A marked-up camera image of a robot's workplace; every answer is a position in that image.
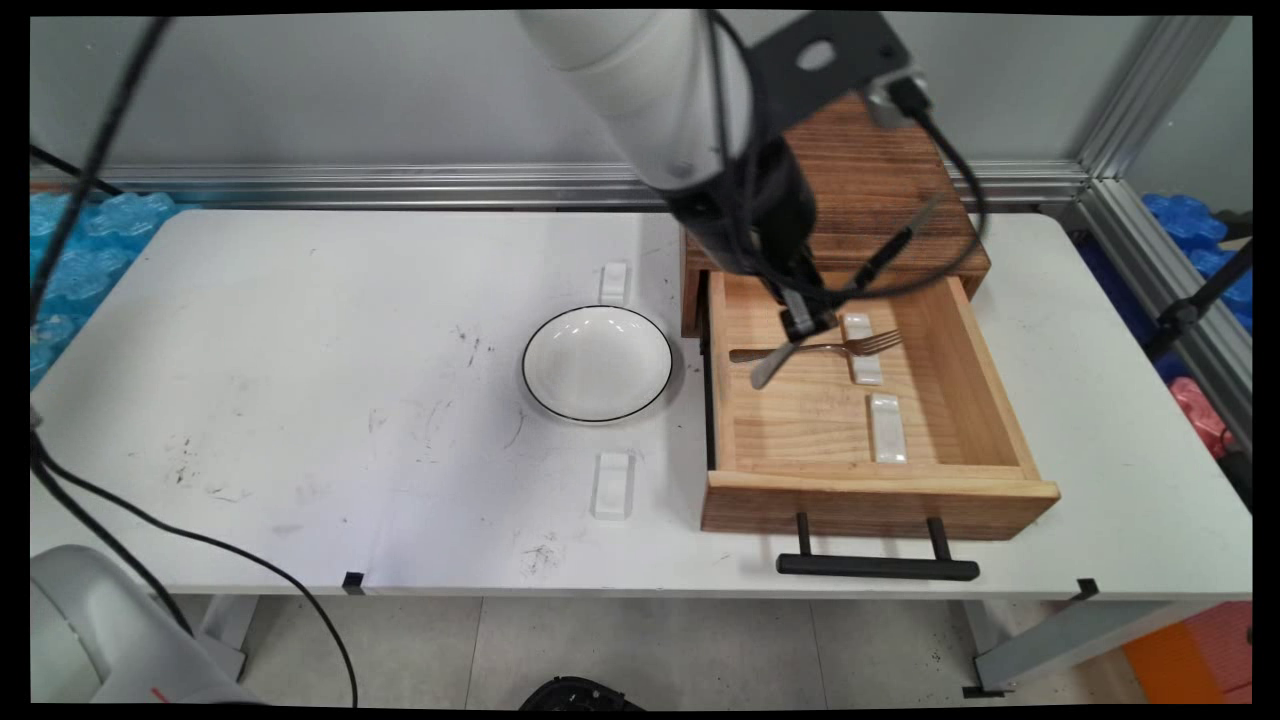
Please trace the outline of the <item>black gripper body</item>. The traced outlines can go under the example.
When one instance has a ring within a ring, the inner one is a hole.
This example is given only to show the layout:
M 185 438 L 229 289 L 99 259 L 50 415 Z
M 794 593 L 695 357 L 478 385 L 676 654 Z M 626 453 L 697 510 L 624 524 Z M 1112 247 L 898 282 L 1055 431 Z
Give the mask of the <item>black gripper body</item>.
M 719 173 L 666 191 L 666 206 L 723 272 L 758 278 L 773 300 L 780 291 L 824 282 L 810 236 L 817 201 L 786 138 L 769 138 L 751 161 L 733 163 L 731 182 Z

